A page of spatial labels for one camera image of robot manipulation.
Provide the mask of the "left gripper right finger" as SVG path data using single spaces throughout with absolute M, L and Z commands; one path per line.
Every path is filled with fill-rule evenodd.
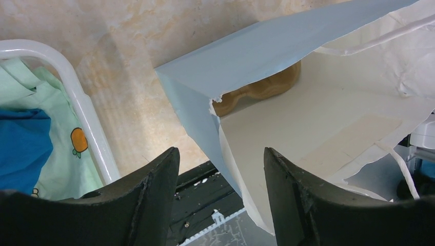
M 434 245 L 434 196 L 381 201 L 339 188 L 273 148 L 264 171 L 278 245 Z

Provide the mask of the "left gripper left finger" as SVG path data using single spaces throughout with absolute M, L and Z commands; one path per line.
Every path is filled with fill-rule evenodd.
M 165 245 L 180 152 L 171 147 L 81 198 L 1 191 L 1 245 Z

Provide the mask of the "light blue paper bag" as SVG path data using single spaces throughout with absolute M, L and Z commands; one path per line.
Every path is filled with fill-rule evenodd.
M 241 98 L 222 117 L 223 94 L 301 61 L 287 92 Z M 434 1 L 348 1 L 255 23 L 156 69 L 186 132 L 273 234 L 263 153 L 342 188 L 434 110 Z

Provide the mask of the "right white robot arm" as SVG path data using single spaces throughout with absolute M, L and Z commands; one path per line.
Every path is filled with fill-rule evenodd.
M 409 142 L 415 156 L 434 162 L 434 114 L 414 129 Z

